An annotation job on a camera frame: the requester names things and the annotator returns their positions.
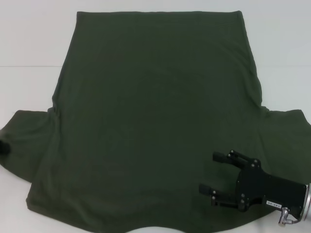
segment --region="dark green t-shirt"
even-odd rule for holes
[[[52,99],[1,130],[0,163],[32,182],[29,209],[85,230],[210,233],[270,212],[210,206],[199,183],[233,192],[239,173],[214,151],[310,182],[311,127],[261,107],[241,12],[78,13]]]

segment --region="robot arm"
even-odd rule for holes
[[[254,204],[264,204],[282,212],[280,226],[311,220],[310,185],[296,183],[265,173],[259,159],[251,159],[231,150],[226,156],[215,152],[213,161],[234,165],[241,169],[234,194],[226,194],[201,184],[199,192],[211,196],[211,205],[238,209],[245,212]],[[291,214],[297,220],[287,219]]]

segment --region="metal cylinder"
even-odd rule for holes
[[[306,198],[301,220],[311,221],[311,184],[307,186]]]

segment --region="white table surface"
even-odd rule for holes
[[[311,122],[310,0],[0,0],[0,128],[19,109],[51,107],[77,11],[237,10],[244,16],[263,105],[270,110],[302,109]],[[0,167],[1,233],[85,232],[29,211],[29,188],[30,183]],[[274,212],[229,232],[311,231],[311,222],[280,228],[278,218],[279,212]],[[152,227],[135,232],[177,231]]]

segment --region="folded fabric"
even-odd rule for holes
[[[11,153],[0,163],[32,182],[30,210],[91,232],[210,233],[269,213],[199,194],[199,183],[234,192],[239,170],[214,151],[311,177],[311,127],[300,110],[261,106],[241,12],[79,12],[52,100],[1,130]]]

